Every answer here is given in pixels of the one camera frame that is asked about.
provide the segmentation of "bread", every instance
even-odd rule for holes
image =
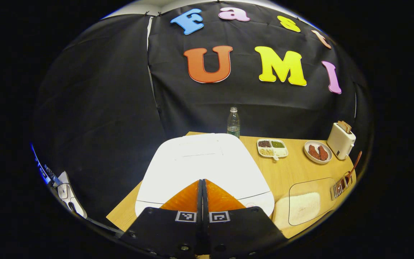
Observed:
[[[338,121],[338,126],[342,128],[347,134],[350,134],[352,127],[344,121]]]

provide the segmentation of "wooden table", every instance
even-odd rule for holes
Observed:
[[[205,133],[188,132],[186,136],[197,134]],[[288,196],[290,188],[296,183],[327,177],[337,181],[346,172],[351,170],[353,166],[349,157],[345,160],[339,160],[335,155],[327,164],[314,163],[304,154],[303,146],[308,140],[299,139],[280,139],[285,143],[289,151],[288,156],[280,158],[278,161],[275,161],[273,158],[264,158],[260,156],[257,150],[257,140],[260,138],[267,137],[240,136],[240,140],[250,152],[253,160],[255,160],[255,163],[261,170],[263,177],[266,179],[266,182],[274,195],[274,202],[282,197]],[[356,182],[355,172],[352,174],[352,180],[353,184],[336,199],[336,204],[332,210],[336,209],[353,189],[353,185]],[[126,231],[137,219],[137,216],[135,215],[135,201],[137,200],[140,185],[141,182],[108,214],[108,216],[106,216],[108,220],[122,231]],[[286,238],[291,238],[314,224],[324,214],[306,223],[285,228],[281,231]]]

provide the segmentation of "black fabric curtain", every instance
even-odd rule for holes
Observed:
[[[56,59],[39,92],[33,145],[40,161],[57,176],[68,173],[99,222],[108,222],[166,140],[147,68],[148,22],[130,14],[91,26]]]
[[[247,12],[248,22],[219,18],[220,8],[236,7]],[[204,27],[189,35],[170,21],[192,8],[202,10]],[[277,16],[293,20],[300,33],[284,28]],[[240,134],[296,139],[327,139],[332,123],[354,124],[356,87],[352,78],[363,78],[350,66],[339,46],[325,36],[325,47],[311,32],[312,26],[289,15],[259,5],[209,2],[188,5],[155,17],[149,35],[148,61],[161,121],[169,138],[188,131],[225,133],[229,108],[238,107]],[[215,46],[232,46],[231,73],[216,83],[200,83],[189,77],[189,49],[205,48],[207,72],[219,68]],[[281,59],[287,51],[301,54],[306,86],[285,82],[262,82],[261,57],[256,46],[271,47]],[[328,90],[329,78],[322,61],[335,65],[342,94]],[[354,128],[355,133],[363,128]]]

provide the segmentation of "orange letter u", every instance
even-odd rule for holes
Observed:
[[[214,83],[225,80],[231,72],[230,52],[231,46],[216,46],[212,49],[218,54],[218,63],[220,64],[217,72],[207,72],[204,68],[204,54],[207,49],[189,49],[184,52],[188,58],[189,76],[196,82]]]

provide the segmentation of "white plate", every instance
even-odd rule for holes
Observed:
[[[269,145],[271,147],[258,146],[258,142],[260,142],[260,141],[269,141]],[[280,142],[284,145],[284,147],[272,147],[271,141]],[[287,147],[286,147],[285,143],[282,140],[278,140],[278,139],[258,139],[257,140],[257,148],[258,148],[258,153],[262,157],[272,157],[274,160],[279,160],[279,157],[286,157],[286,156],[289,155],[289,151],[287,150]],[[263,154],[260,153],[260,149],[271,150],[273,155],[272,156],[263,155]]]
[[[322,146],[323,149],[325,149],[325,151],[327,151],[327,153],[328,153],[327,160],[322,161],[322,160],[316,159],[313,156],[311,156],[309,154],[309,145],[313,145],[318,153],[319,153],[319,146]],[[308,141],[308,142],[304,143],[304,148],[303,149],[304,149],[304,153],[306,154],[306,156],[309,159],[311,159],[311,161],[316,162],[317,164],[327,164],[332,159],[332,156],[333,156],[332,151],[329,149],[329,147],[327,145],[323,144],[323,143],[320,143],[319,141],[314,141],[314,140]]]

